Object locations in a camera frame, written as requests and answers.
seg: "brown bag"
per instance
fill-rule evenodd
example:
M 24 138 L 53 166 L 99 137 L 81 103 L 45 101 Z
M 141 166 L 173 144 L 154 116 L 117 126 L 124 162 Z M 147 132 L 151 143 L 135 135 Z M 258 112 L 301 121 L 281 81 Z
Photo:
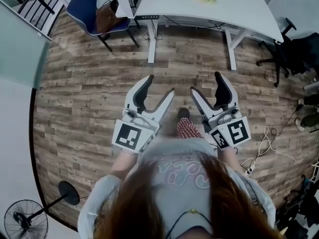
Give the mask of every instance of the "brown bag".
M 113 0 L 107 4 L 102 5 L 96 10 L 95 26 L 96 30 L 99 33 L 106 33 L 110 31 L 118 23 L 126 19 L 126 17 L 117 18 L 115 16 L 118 6 L 118 0 Z

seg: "red plaid pants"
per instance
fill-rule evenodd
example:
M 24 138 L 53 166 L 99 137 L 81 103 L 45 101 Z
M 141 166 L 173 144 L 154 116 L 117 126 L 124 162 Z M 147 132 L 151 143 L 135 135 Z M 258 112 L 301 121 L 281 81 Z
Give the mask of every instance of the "red plaid pants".
M 203 138 L 197 128 L 188 118 L 181 118 L 177 123 L 177 138 Z

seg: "floor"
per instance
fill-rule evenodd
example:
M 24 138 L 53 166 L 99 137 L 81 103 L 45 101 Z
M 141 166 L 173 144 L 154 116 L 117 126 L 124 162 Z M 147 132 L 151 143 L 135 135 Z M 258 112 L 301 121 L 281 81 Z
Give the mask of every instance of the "floor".
M 140 49 L 125 33 L 112 36 L 108 44 L 114 52 L 110 53 L 97 38 L 86 35 L 65 11 L 59 16 L 34 108 L 37 171 L 47 203 L 58 198 L 61 180 L 71 182 L 80 197 L 86 197 L 95 182 L 108 174 L 117 156 L 111 147 L 115 120 L 121 118 L 126 92 L 144 76 L 155 75 L 146 99 L 149 109 L 171 87 L 176 89 L 160 133 L 162 137 L 174 137 L 172 121 L 180 107 L 188 108 L 192 121 L 202 127 L 189 88 L 196 86 L 214 103 L 214 72 L 222 72 L 237 90 L 239 106 L 250 125 L 252 139 L 239 147 L 241 161 L 257 155 L 264 126 L 281 130 L 297 99 L 304 96 L 303 86 L 310 82 L 306 74 L 286 79 L 282 73 L 279 87 L 274 88 L 274 65 L 256 66 L 257 60 L 269 58 L 270 54 L 247 38 L 235 50 L 238 70 L 230 71 L 224 34 L 186 27 L 160 27 L 163 40 L 157 41 L 156 62 L 148 64 L 146 31 L 144 27 L 132 28 Z M 273 147 L 295 159 L 310 152 L 318 134 L 309 133 L 309 129 L 298 132 L 294 120 L 311 112 L 313 108 L 308 107 L 294 114 Z M 301 183 L 302 174 L 312 175 L 311 164 L 317 153 L 318 149 L 295 163 L 269 151 L 258 159 L 251 177 L 279 206 L 283 197 Z M 76 226 L 85 201 L 81 199 L 76 207 L 61 202 L 51 212 Z

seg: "hair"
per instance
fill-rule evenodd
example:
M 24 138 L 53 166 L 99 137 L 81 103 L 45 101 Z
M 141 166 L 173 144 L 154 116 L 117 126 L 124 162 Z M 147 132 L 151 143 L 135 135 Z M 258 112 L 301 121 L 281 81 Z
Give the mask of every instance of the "hair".
M 207 155 L 199 158 L 210 183 L 213 238 L 281 238 L 279 232 L 269 226 L 262 209 L 254 205 L 228 175 L 223 162 Z M 156 188 L 152 186 L 155 170 L 155 163 L 142 162 L 136 172 L 112 192 L 100 209 L 94 239 L 165 237 L 165 224 L 155 203 Z

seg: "gray t-shirt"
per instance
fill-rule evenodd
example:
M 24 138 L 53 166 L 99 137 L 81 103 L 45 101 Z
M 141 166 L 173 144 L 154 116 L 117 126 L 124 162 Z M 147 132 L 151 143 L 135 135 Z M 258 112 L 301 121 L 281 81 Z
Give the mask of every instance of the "gray t-shirt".
M 198 155 L 202 153 L 216 155 L 204 139 L 168 140 L 147 149 L 129 173 L 129 175 L 134 173 L 142 160 L 157 161 L 159 172 L 153 177 L 153 185 L 161 185 L 156 190 L 155 199 L 165 224 L 166 233 L 183 212 L 191 209 L 196 209 L 209 219 L 209 181 L 198 159 Z M 227 168 L 227 171 L 235 183 L 253 201 L 262 205 L 268 222 L 273 227 L 276 209 L 271 198 L 255 180 L 233 171 L 230 167 Z M 95 184 L 80 212 L 78 231 L 81 239 L 93 238 L 94 221 L 102 203 L 121 183 L 119 178 L 107 175 Z M 204 217 L 187 213 L 175 225 L 171 238 L 178 237 L 194 226 L 201 226 L 212 233 L 211 226 Z

